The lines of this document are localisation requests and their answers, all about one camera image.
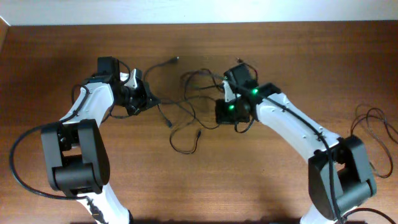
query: white wall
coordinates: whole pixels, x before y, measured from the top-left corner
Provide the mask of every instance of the white wall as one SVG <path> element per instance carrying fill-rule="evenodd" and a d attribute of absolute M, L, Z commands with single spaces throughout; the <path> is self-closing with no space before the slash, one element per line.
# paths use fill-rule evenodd
<path fill-rule="evenodd" d="M 398 0 L 0 0 L 10 25 L 398 19 Z"/>

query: wire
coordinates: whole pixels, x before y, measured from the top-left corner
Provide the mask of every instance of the wire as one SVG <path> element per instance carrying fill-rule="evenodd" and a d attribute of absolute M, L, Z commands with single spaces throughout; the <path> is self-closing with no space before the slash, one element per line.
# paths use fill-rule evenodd
<path fill-rule="evenodd" d="M 152 71 L 154 68 L 162 67 L 162 66 L 167 65 L 167 64 L 169 64 L 169 63 L 177 63 L 179 59 L 180 59 L 180 57 L 178 57 L 178 56 L 172 57 L 172 58 L 168 59 L 168 60 L 165 61 L 165 62 L 158 63 L 158 64 L 156 64 L 156 65 L 153 65 L 153 66 L 149 67 L 149 68 L 144 72 L 144 74 L 142 75 L 142 81 L 146 82 L 149 72 Z"/>
<path fill-rule="evenodd" d="M 254 73 L 256 74 L 256 81 L 258 81 L 259 80 L 259 74 L 257 73 L 257 70 L 253 66 L 249 65 L 248 63 L 244 62 L 243 64 L 245 64 L 245 66 L 251 68 L 251 70 L 254 71 Z"/>
<path fill-rule="evenodd" d="M 207 90 L 207 89 L 210 89 L 210 88 L 222 88 L 223 87 L 223 85 L 222 84 L 219 84 L 219 85 L 210 85 L 210 86 L 204 86 L 204 87 L 197 87 L 197 86 L 193 86 L 193 88 L 195 89 L 195 90 Z"/>
<path fill-rule="evenodd" d="M 343 219 L 347 220 L 347 218 L 356 213 L 356 212 L 373 212 L 376 213 L 380 216 L 382 216 L 383 218 L 385 218 L 386 220 L 388 220 L 391 224 L 397 224 L 392 218 L 390 218 L 388 215 L 386 215 L 385 213 L 380 212 L 379 210 L 373 209 L 373 208 L 356 208 L 352 211 L 347 212 L 345 215 L 343 215 Z"/>
<path fill-rule="evenodd" d="M 109 114 L 110 117 L 112 117 L 114 119 L 126 119 L 126 118 L 129 118 L 129 117 L 135 115 L 135 113 L 134 114 L 130 114 L 130 115 L 112 115 L 112 110 L 109 110 L 108 114 Z"/>
<path fill-rule="evenodd" d="M 392 129 L 392 131 L 395 132 L 396 135 L 398 135 L 398 131 L 396 130 L 395 127 L 393 127 L 390 123 L 388 123 L 386 115 L 384 114 L 383 110 L 381 110 L 379 108 L 376 108 L 376 107 L 372 107 L 372 106 L 366 105 L 366 106 L 370 107 L 370 109 L 367 111 L 367 113 L 358 115 L 358 108 L 360 106 L 363 106 L 363 105 L 358 105 L 356 107 L 356 112 L 355 112 L 356 117 L 355 117 L 353 123 L 351 124 L 350 133 L 351 133 L 351 135 L 353 135 L 355 127 L 357 127 L 357 125 L 361 124 L 364 120 L 366 121 L 366 128 L 364 126 L 362 126 L 362 128 L 364 128 L 366 130 L 366 132 L 368 134 L 370 134 L 371 137 L 373 139 L 375 139 L 377 141 L 377 143 L 379 143 L 379 145 L 383 148 L 383 150 L 386 153 L 386 155 L 387 155 L 387 157 L 389 159 L 389 162 L 390 162 L 390 170 L 389 170 L 389 172 L 387 174 L 381 175 L 377 171 L 375 166 L 372 164 L 372 162 L 370 162 L 370 165 L 371 165 L 372 170 L 373 170 L 373 172 L 374 172 L 374 174 L 376 176 L 378 176 L 380 178 L 383 178 L 383 179 L 388 178 L 388 177 L 390 177 L 392 175 L 392 171 L 394 170 L 394 162 L 392 160 L 392 156 L 391 156 L 390 150 L 388 149 L 386 144 L 380 139 L 380 137 L 377 134 L 374 133 L 374 131 L 373 131 L 373 129 L 372 129 L 370 123 L 369 123 L 369 118 L 376 119 L 378 121 L 383 122 L 384 127 L 385 127 L 385 129 L 387 131 L 387 134 L 388 134 L 389 138 L 393 142 L 395 142 L 396 144 L 398 144 L 398 141 L 396 139 L 394 139 L 394 137 L 392 137 L 390 129 Z M 372 111 L 375 111 L 377 113 L 377 116 L 370 114 Z"/>
<path fill-rule="evenodd" d="M 213 99 L 212 97 L 209 97 L 209 96 L 193 96 L 193 97 L 189 97 L 189 98 L 187 98 L 186 100 L 183 100 L 183 101 L 174 101 L 174 100 L 171 100 L 171 99 L 167 98 L 167 100 L 169 100 L 171 103 L 169 103 L 169 104 L 162 103 L 162 104 L 178 106 L 181 110 L 184 110 L 186 113 L 188 113 L 194 120 L 198 121 L 198 123 L 202 127 L 204 127 L 205 129 L 214 130 L 214 129 L 218 128 L 220 126 L 220 124 L 217 124 L 216 126 L 213 126 L 213 127 L 209 127 L 209 126 L 205 125 L 199 118 L 196 117 L 196 111 L 193 109 L 193 105 L 189 101 L 189 100 L 191 100 L 193 98 L 208 98 L 208 99 L 213 100 L 214 102 L 216 101 L 215 99 Z M 191 111 L 187 110 L 186 108 L 184 108 L 183 106 L 181 106 L 180 104 L 183 103 L 183 102 L 187 103 L 188 105 L 190 105 L 191 109 L 193 109 L 193 112 L 191 112 Z"/>
<path fill-rule="evenodd" d="M 251 119 L 249 125 L 248 125 L 243 131 L 238 131 L 238 124 L 239 124 L 239 122 L 235 122 L 235 132 L 237 132 L 237 133 L 239 133 L 239 134 L 243 134 L 243 133 L 245 133 L 246 131 L 249 131 L 249 129 L 251 128 L 251 126 L 253 125 L 253 123 L 254 123 L 254 118 Z"/>
<path fill-rule="evenodd" d="M 105 121 L 108 120 L 108 118 L 111 116 L 111 114 L 110 114 L 109 112 L 112 111 L 113 108 L 114 108 L 114 102 L 113 102 L 112 106 L 109 108 L 108 114 L 107 114 L 107 115 L 105 116 L 105 118 L 101 121 L 101 124 L 102 124 L 102 123 L 105 123 Z"/>
<path fill-rule="evenodd" d="M 212 130 L 212 129 L 216 129 L 216 128 L 218 128 L 218 127 L 220 126 L 220 125 L 218 124 L 218 125 L 216 125 L 216 126 L 209 127 L 209 126 L 205 125 L 204 123 L 202 123 L 202 121 L 200 121 L 200 119 L 197 118 L 197 116 L 196 116 L 196 111 L 195 111 L 195 109 L 194 109 L 192 103 L 190 102 L 190 100 L 192 100 L 192 99 L 194 99 L 194 98 L 206 98 L 206 99 L 209 99 L 209 100 L 212 100 L 212 101 L 215 102 L 216 100 L 215 100 L 214 98 L 209 97 L 209 96 L 187 96 L 187 88 L 188 88 L 188 86 L 189 86 L 190 80 L 193 78 L 194 75 L 196 75 L 196 74 L 198 74 L 198 73 L 203 73 L 203 72 L 211 73 L 211 71 L 210 71 L 209 69 L 203 68 L 203 69 L 200 69 L 200 70 L 195 70 L 195 71 L 191 71 L 191 72 L 185 72 L 183 75 L 181 75 L 181 77 L 180 77 L 181 80 L 182 80 L 185 76 L 189 75 L 189 77 L 187 78 L 187 80 L 185 81 L 185 84 L 184 84 L 183 100 L 181 100 L 181 101 L 174 101 L 174 100 L 171 100 L 170 98 L 165 98 L 165 99 L 162 100 L 162 104 L 163 104 L 163 105 L 176 105 L 176 106 L 178 106 L 181 110 L 183 110 L 184 112 L 188 113 L 188 114 L 192 117 L 192 120 L 189 121 L 188 123 L 186 123 L 184 126 L 172 130 L 172 132 L 170 133 L 170 136 L 169 136 L 169 142 L 170 142 L 171 147 L 174 149 L 174 151 L 179 152 L 179 153 L 182 153 L 182 154 L 193 154 L 194 152 L 196 152 L 197 146 L 198 146 L 198 140 L 199 140 L 199 137 L 201 136 L 201 130 L 199 130 L 199 132 L 198 132 L 198 134 L 197 134 L 197 137 L 196 137 L 196 139 L 195 139 L 195 145 L 194 145 L 193 149 L 190 150 L 190 151 L 180 150 L 180 149 L 177 149 L 177 148 L 174 146 L 174 144 L 173 144 L 173 142 L 172 142 L 172 139 L 173 139 L 173 137 L 175 136 L 175 133 L 177 133 L 178 131 L 181 131 L 183 128 L 186 128 L 187 126 L 193 124 L 193 122 L 195 122 L 195 121 L 197 121 L 197 122 L 198 122 L 200 125 L 202 125 L 202 127 L 204 127 L 205 129 L 210 129 L 210 130 Z M 218 88 L 218 89 L 221 88 L 220 85 L 217 85 L 217 84 L 216 84 L 215 79 L 214 79 L 214 82 L 213 82 L 213 83 L 214 83 L 213 86 L 211 86 L 211 87 L 208 87 L 208 86 L 207 86 L 207 87 L 201 88 L 201 89 L 214 88 L 214 87 L 215 87 L 215 88 Z M 188 104 L 188 105 L 191 107 L 192 112 L 189 111 L 189 110 L 187 110 L 187 109 L 184 108 L 183 106 L 181 106 L 181 103 L 186 103 L 186 104 Z M 166 125 L 167 125 L 169 128 L 172 128 L 172 126 L 173 126 L 172 122 L 166 117 L 165 113 L 162 111 L 162 109 L 160 108 L 160 106 L 157 105 L 157 107 L 158 107 L 158 110 L 159 110 L 159 112 L 161 113 L 162 117 L 165 119 Z"/>
<path fill-rule="evenodd" d="M 197 148 L 198 148 L 198 141 L 199 141 L 199 138 L 200 138 L 200 136 L 201 136 L 201 130 L 199 129 L 198 134 L 197 134 L 197 136 L 196 136 L 196 138 L 195 138 L 195 145 L 194 145 L 193 149 L 192 149 L 191 151 L 184 151 L 184 150 L 177 149 L 177 148 L 174 146 L 173 142 L 172 142 L 172 138 L 173 138 L 174 134 L 175 134 L 177 131 L 180 131 L 181 129 L 182 129 L 182 128 L 177 128 L 177 129 L 174 129 L 174 130 L 171 132 L 170 137 L 169 137 L 170 145 L 171 145 L 171 147 L 174 149 L 174 151 L 179 152 L 179 153 L 181 153 L 181 154 L 185 154 L 185 155 L 193 154 L 194 152 L 196 152 L 196 150 L 197 150 Z"/>
<path fill-rule="evenodd" d="M 76 85 L 74 85 L 72 87 L 72 95 L 71 95 L 71 97 L 72 97 L 72 105 L 75 104 L 75 89 L 76 89 L 76 87 L 82 87 L 82 85 L 81 84 L 76 84 Z"/>
<path fill-rule="evenodd" d="M 87 87 L 83 86 L 83 85 L 75 85 L 75 86 L 80 86 L 82 88 L 84 88 L 86 90 L 86 94 L 83 98 L 83 100 L 81 101 L 81 103 L 79 104 L 78 108 L 72 112 L 72 115 L 70 115 L 69 117 L 62 119 L 60 121 L 57 122 L 53 122 L 53 123 L 49 123 L 49 124 L 43 124 L 40 126 L 36 126 L 32 129 L 27 130 L 26 132 L 24 132 L 23 134 L 21 134 L 17 140 L 14 142 L 14 144 L 11 147 L 10 150 L 10 155 L 9 155 L 9 165 L 10 165 L 10 170 L 12 172 L 12 175 L 14 176 L 14 178 L 17 180 L 18 184 L 20 184 L 23 188 L 25 188 L 26 190 L 28 190 L 29 192 L 32 192 L 33 194 L 37 194 L 39 196 L 43 196 L 43 197 L 47 197 L 47 198 L 51 198 L 51 199 L 57 199 L 57 200 L 81 200 L 81 199 L 87 199 L 87 196 L 84 197 L 67 197 L 67 196 L 61 196 L 61 195 L 53 195 L 53 194 L 48 194 L 42 191 L 39 191 L 37 189 L 32 188 L 31 186 L 29 186 L 27 183 L 25 183 L 18 175 L 16 168 L 15 168 L 15 164 L 14 164 L 14 154 L 16 151 L 16 148 L 18 146 L 18 144 L 24 139 L 26 138 L 28 135 L 39 131 L 43 128 L 47 128 L 49 126 L 53 126 L 53 125 L 57 125 L 57 124 L 62 124 L 64 122 L 67 122 L 71 119 L 73 119 L 81 110 L 81 108 L 83 107 L 83 105 L 85 104 L 88 95 L 90 94 L 90 91 Z"/>

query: cable clip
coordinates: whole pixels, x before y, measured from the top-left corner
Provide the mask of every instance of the cable clip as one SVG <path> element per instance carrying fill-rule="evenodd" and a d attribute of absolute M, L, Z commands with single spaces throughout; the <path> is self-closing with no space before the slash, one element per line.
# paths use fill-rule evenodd
<path fill-rule="evenodd" d="M 323 131 L 321 131 L 319 134 L 320 135 L 317 135 L 316 133 L 314 133 L 314 135 L 318 136 L 317 141 L 321 141 L 321 137 L 320 136 L 322 136 L 324 139 L 326 138 L 326 136 L 323 135 Z"/>
<path fill-rule="evenodd" d="M 102 224 L 108 224 L 108 222 L 105 222 L 104 220 L 104 214 L 101 212 L 101 210 L 93 204 L 93 200 L 90 198 L 87 198 L 87 205 L 90 206 L 90 212 L 91 216 L 99 221 Z"/>

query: wooden table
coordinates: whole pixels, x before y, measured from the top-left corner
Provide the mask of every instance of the wooden table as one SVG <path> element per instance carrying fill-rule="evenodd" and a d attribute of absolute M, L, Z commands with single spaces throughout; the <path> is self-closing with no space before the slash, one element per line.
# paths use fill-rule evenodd
<path fill-rule="evenodd" d="M 181 97 L 181 73 L 207 67 L 222 74 L 240 57 L 257 68 L 260 83 L 275 83 L 309 117 L 344 137 L 360 103 L 382 108 L 398 126 L 398 22 L 10 27 L 0 56 L 0 223 L 93 222 L 77 202 L 24 190 L 7 160 L 18 135 L 70 109 L 71 87 L 96 71 L 97 57 L 108 55 L 143 70 L 178 55 L 178 65 L 148 77 L 156 95 L 173 99 Z M 211 83 L 201 77 L 195 82 Z M 201 93 L 222 97 L 215 90 Z M 199 117 L 214 123 L 213 103 L 195 104 Z M 173 122 L 189 119 L 175 106 L 163 108 Z M 397 162 L 396 146 L 380 124 L 375 127 Z M 198 128 L 180 132 L 174 143 L 189 149 Z M 123 121 L 109 119 L 100 131 L 112 188 L 138 219 L 267 222 L 301 217 L 311 204 L 306 162 L 259 123 L 246 134 L 232 126 L 205 130 L 190 156 L 170 147 L 170 129 L 155 108 Z M 357 134 L 370 159 L 388 171 L 376 142 L 361 129 Z M 16 166 L 31 186 L 51 192 L 38 133 L 19 146 Z M 364 206 L 398 220 L 398 175 L 376 181 L 377 196 Z M 367 213 L 353 218 L 386 223 Z"/>

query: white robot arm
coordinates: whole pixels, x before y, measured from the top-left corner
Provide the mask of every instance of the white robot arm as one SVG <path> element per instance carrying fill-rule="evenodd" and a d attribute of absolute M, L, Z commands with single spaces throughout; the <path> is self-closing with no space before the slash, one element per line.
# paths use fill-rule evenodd
<path fill-rule="evenodd" d="M 84 81 L 79 97 L 61 121 L 80 107 L 78 114 L 60 126 L 42 130 L 51 187 L 66 196 L 83 198 L 77 201 L 98 224 L 133 223 L 130 211 L 120 204 L 109 184 L 109 161 L 98 130 L 104 115 L 115 105 L 125 107 L 132 116 L 160 103 L 141 80 L 141 71 L 129 72 L 121 73 L 115 58 L 99 58 L 98 73 Z M 63 156 L 62 151 L 79 146 L 81 155 Z"/>
<path fill-rule="evenodd" d="M 216 122 L 236 125 L 252 117 L 281 135 L 308 163 L 308 189 L 313 205 L 300 224 L 335 223 L 334 203 L 342 215 L 376 194 L 376 183 L 360 139 L 356 136 L 344 139 L 319 125 L 273 84 L 259 86 L 244 63 L 224 75 L 224 99 L 216 101 Z M 332 164 L 344 164 L 344 169 L 338 172 L 334 166 L 329 169 L 327 149 Z"/>

